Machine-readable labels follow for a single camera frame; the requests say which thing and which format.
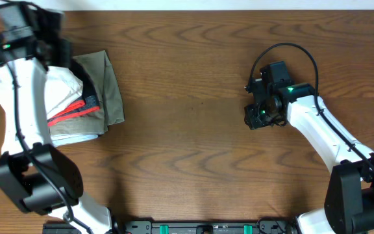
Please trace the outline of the white printed t-shirt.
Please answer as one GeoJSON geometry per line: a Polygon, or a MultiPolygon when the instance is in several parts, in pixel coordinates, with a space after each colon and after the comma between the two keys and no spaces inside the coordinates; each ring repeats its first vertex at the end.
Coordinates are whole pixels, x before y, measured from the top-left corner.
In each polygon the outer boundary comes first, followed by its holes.
{"type": "MultiPolygon", "coordinates": [[[[83,84],[67,68],[50,66],[44,77],[40,70],[21,72],[18,82],[18,120],[28,148],[52,143],[46,120],[82,94],[83,84]]],[[[1,151],[13,155],[23,151],[16,137],[14,88],[6,66],[0,68],[0,105],[5,111],[5,137],[1,151]]]]}

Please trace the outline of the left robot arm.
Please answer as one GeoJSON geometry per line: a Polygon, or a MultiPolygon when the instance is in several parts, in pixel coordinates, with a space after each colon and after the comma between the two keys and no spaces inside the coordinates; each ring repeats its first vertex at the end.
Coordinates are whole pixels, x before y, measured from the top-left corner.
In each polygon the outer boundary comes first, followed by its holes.
{"type": "Polygon", "coordinates": [[[77,165],[54,147],[47,125],[49,68],[73,64],[71,44],[60,34],[62,13],[27,1],[3,1],[0,18],[6,123],[0,189],[23,213],[61,219],[81,233],[114,233],[109,208],[85,193],[77,165]]]}

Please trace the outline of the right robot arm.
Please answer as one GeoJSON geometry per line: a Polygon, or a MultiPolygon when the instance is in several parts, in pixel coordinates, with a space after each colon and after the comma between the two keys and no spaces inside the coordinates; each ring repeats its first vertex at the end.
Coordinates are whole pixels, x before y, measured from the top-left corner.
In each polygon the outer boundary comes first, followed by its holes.
{"type": "Polygon", "coordinates": [[[284,62],[260,69],[245,86],[250,129],[290,124],[311,144],[330,172],[324,206],[296,218],[298,233],[367,233],[374,230],[374,151],[330,113],[316,90],[297,84],[284,62]]]}

